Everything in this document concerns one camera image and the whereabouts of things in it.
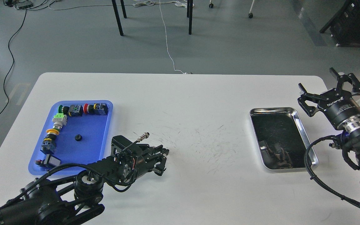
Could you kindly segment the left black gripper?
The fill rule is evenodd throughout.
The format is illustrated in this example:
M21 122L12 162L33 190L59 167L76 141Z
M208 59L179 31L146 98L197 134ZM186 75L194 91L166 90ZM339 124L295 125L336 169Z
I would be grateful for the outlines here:
M122 164L124 173L122 175L123 183L133 183L146 173L154 172L162 176L166 170L166 160L169 149L159 145L157 147L148 144L136 144L134 156L122 154Z

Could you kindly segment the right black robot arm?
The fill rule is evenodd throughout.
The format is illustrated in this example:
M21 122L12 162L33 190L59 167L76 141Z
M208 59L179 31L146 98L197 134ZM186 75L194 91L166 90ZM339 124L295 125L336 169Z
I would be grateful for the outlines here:
M322 112L333 128L341 131L341 134L321 137L311 143L304 153L304 165L311 180L341 200L360 208L360 202L346 197L326 185L314 173L311 168L312 162L308 159L309 151L314 145L324 140L331 140L330 147L340 149L347 165L360 171L360 106L353 99L353 96L360 95L360 81L353 73L339 74L334 68L330 68L329 71L336 78L335 88L322 94L313 94L308 93L299 83L301 95L297 101L309 117L313 117L317 112Z

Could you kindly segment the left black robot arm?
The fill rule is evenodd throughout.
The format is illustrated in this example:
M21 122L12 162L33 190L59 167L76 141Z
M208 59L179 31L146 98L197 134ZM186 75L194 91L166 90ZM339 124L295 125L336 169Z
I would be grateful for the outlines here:
M117 135L111 155L87 165L66 163L36 178L0 207L0 225L80 225L103 213L104 185L127 191L144 174L163 175L169 150Z

